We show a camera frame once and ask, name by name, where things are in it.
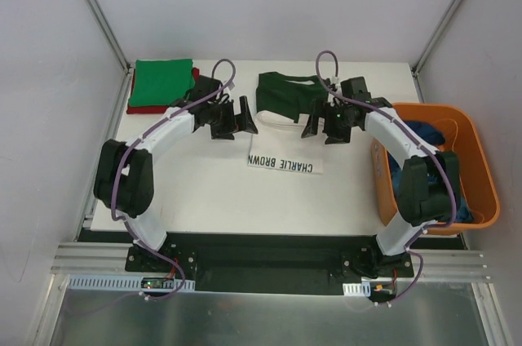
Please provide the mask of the white green sleeved t shirt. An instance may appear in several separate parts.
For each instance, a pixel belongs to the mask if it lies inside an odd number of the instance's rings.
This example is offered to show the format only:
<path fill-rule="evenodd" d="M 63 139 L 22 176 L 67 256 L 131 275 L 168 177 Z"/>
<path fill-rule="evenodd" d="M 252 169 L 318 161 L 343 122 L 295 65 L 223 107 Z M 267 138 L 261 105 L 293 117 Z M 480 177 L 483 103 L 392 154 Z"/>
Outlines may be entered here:
<path fill-rule="evenodd" d="M 313 102 L 327 100 L 317 76 L 261 73 L 255 91 L 254 124 L 247 166 L 305 175 L 324 172 L 324 135 L 301 137 Z"/>

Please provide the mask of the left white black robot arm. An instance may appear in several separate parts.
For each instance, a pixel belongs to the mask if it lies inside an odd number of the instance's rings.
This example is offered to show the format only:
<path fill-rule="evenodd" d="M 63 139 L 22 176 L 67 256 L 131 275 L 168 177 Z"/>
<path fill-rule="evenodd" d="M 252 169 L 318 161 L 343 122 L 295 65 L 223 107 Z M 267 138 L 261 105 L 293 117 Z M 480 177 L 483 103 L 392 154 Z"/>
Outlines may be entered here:
<path fill-rule="evenodd" d="M 122 222 L 133 240 L 148 249 L 144 262 L 153 271 L 167 270 L 172 252 L 163 246 L 167 232 L 153 208 L 154 163 L 183 138 L 208 125 L 213 140 L 233 140 L 237 132 L 258 133 L 248 98 L 239 97 L 240 112 L 228 88 L 230 79 L 200 76 L 194 88 L 175 100 L 163 115 L 135 137 L 104 142 L 95 174 L 93 194 Z"/>

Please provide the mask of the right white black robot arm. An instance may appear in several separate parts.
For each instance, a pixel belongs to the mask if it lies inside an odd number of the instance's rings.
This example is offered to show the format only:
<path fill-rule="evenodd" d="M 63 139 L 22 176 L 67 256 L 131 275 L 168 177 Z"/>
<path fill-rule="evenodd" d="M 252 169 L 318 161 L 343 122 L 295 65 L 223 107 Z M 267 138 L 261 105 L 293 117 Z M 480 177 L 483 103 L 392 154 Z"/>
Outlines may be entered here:
<path fill-rule="evenodd" d="M 315 101 L 301 136 L 322 132 L 327 144 L 347 144 L 352 129 L 359 128 L 376 139 L 400 169 L 396 213 L 375 236 L 377 250 L 367 255 L 369 271 L 386 276 L 396 266 L 396 255 L 405 253 L 420 235 L 454 222 L 460 200 L 458 156 L 423 140 L 385 98 L 372 97 L 363 77 L 320 83 L 329 97 Z"/>

